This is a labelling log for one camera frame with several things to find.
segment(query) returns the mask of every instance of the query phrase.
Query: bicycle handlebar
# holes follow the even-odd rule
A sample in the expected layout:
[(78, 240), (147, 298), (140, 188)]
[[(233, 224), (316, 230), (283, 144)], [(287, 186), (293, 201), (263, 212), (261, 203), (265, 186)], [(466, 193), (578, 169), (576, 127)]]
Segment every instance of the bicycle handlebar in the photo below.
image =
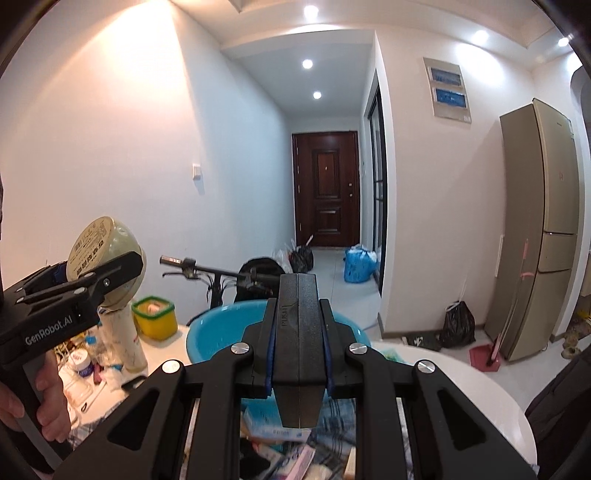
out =
[[(205, 273), (212, 273), (214, 275), (222, 275), (224, 277), (232, 277), (232, 278), (241, 278), (246, 277), (247, 274), (245, 273), (237, 273), (237, 272), (230, 272), (228, 270), (220, 270), (217, 268), (209, 268), (209, 267), (202, 267), (197, 265), (196, 261), (192, 258), (185, 258), (184, 260), (180, 260), (174, 257), (160, 257), (160, 264), (161, 265), (168, 265), (169, 267), (176, 267), (176, 268), (191, 268), (192, 270), (199, 270)], [(258, 273), (250, 273), (252, 281), (259, 281), (262, 283), (267, 284), (279, 284), (280, 277), (277, 275), (265, 275), (265, 274), (258, 274)]]

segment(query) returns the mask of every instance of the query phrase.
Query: round plastic container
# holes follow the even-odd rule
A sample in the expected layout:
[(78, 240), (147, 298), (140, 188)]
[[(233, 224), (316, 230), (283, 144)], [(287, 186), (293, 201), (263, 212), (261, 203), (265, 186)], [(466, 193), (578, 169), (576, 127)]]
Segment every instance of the round plastic container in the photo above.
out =
[[(187, 335), (187, 353), (192, 363), (204, 362), (217, 352), (242, 340), (247, 326), (260, 322), (267, 308), (266, 300), (242, 301), (218, 307), (191, 324)], [(368, 336), (353, 321), (333, 312), (335, 321), (349, 325), (355, 339), (371, 346)]]

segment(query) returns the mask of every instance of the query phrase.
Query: doorway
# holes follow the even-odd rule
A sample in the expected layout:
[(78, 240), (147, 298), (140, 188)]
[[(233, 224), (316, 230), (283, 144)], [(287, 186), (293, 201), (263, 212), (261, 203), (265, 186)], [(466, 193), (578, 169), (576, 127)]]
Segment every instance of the doorway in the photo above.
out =
[(384, 113), (379, 88), (369, 110), (371, 145), (374, 167), (374, 252), (378, 255), (379, 268), (374, 272), (379, 292), (384, 286), (386, 260), (386, 221), (388, 217), (388, 185), (386, 177), (386, 138), (384, 136)]
[(359, 243), (359, 147), (357, 132), (293, 135), (295, 231), (298, 245)]

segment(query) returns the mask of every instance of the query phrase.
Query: white bottle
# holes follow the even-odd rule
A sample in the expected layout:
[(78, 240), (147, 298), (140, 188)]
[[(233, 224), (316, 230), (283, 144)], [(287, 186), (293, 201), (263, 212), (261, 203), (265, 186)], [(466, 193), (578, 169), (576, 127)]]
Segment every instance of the white bottle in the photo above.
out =
[(114, 312), (101, 311), (99, 317), (105, 333), (115, 352), (121, 358), (124, 367), (132, 373), (144, 370), (148, 366), (148, 361), (135, 329), (131, 305), (128, 303), (123, 309)]

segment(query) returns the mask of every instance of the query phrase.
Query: electrical panel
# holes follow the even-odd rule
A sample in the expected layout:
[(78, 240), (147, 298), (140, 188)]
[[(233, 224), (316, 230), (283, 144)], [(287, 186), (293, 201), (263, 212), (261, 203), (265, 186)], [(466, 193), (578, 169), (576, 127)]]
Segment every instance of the electrical panel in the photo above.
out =
[(435, 116), (471, 124), (472, 116), (460, 66), (441, 60), (423, 60)]

